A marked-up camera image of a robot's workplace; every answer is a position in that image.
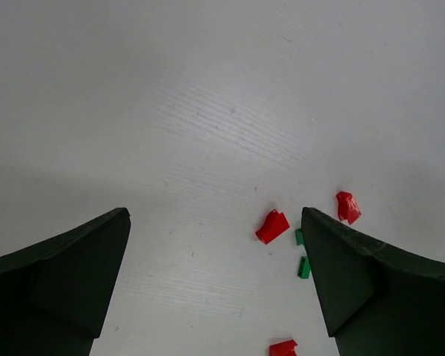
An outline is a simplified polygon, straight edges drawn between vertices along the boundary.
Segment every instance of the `white surface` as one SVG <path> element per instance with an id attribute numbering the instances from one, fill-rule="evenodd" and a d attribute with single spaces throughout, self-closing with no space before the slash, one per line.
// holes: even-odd
<path id="1" fill-rule="evenodd" d="M 117 206 L 92 355 L 336 355 L 277 207 L 445 261 L 445 0 L 0 1 L 0 255 Z"/>

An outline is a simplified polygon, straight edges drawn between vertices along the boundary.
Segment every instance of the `green lego brick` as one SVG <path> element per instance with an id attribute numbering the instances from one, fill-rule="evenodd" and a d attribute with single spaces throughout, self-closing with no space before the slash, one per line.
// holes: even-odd
<path id="1" fill-rule="evenodd" d="M 302 280 L 307 280 L 310 277 L 310 262 L 307 256 L 302 256 L 300 259 L 300 267 L 298 268 L 298 277 Z"/>
<path id="2" fill-rule="evenodd" d="M 295 230 L 295 240 L 297 241 L 297 246 L 305 245 L 305 243 L 303 242 L 303 234 L 301 228 Z"/>

